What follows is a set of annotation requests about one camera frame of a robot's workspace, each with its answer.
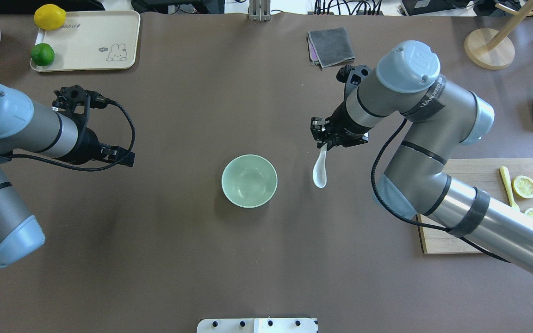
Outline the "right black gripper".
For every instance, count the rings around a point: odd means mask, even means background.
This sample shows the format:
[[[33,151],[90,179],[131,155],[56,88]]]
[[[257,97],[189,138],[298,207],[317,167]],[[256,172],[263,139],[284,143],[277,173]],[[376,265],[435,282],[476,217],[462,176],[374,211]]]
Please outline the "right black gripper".
[[[349,116],[345,103],[339,105],[326,119],[311,118],[310,131],[313,139],[318,142],[319,149],[331,150],[334,146],[348,148],[369,142],[369,128],[358,124]]]

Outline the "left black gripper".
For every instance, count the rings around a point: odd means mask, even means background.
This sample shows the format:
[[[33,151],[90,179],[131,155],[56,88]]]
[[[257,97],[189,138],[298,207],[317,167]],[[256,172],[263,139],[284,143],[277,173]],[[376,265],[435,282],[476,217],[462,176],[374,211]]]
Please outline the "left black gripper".
[[[135,157],[135,153],[118,154],[117,146],[102,145],[95,132],[87,127],[79,131],[74,146],[74,164],[76,165],[95,160],[131,168],[135,164]]]

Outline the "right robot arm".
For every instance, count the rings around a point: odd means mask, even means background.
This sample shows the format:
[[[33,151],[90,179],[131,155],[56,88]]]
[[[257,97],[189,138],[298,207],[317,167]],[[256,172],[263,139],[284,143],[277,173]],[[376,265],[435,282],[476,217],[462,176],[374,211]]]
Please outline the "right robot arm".
[[[379,179],[372,166],[377,202],[412,225],[416,214],[426,216],[437,230],[533,274],[533,219],[444,172],[458,145],[491,129],[490,104],[444,77],[437,55],[415,40],[398,44],[373,70],[346,66],[338,80],[347,87],[343,102],[328,118],[311,119],[319,149],[362,145],[399,112],[412,125]]]

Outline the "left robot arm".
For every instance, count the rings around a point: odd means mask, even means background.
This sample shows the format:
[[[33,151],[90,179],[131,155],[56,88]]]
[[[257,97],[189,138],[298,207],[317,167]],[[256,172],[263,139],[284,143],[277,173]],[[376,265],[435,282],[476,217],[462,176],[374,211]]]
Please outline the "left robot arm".
[[[40,104],[25,93],[0,84],[0,268],[9,266],[40,248],[46,240],[35,215],[26,206],[2,164],[25,158],[62,168],[84,171],[83,164],[101,161],[104,166],[133,166],[135,139],[127,148],[99,141],[87,126],[92,108],[113,105],[123,113],[131,132],[135,127],[119,103],[79,85],[55,91],[50,106]]]

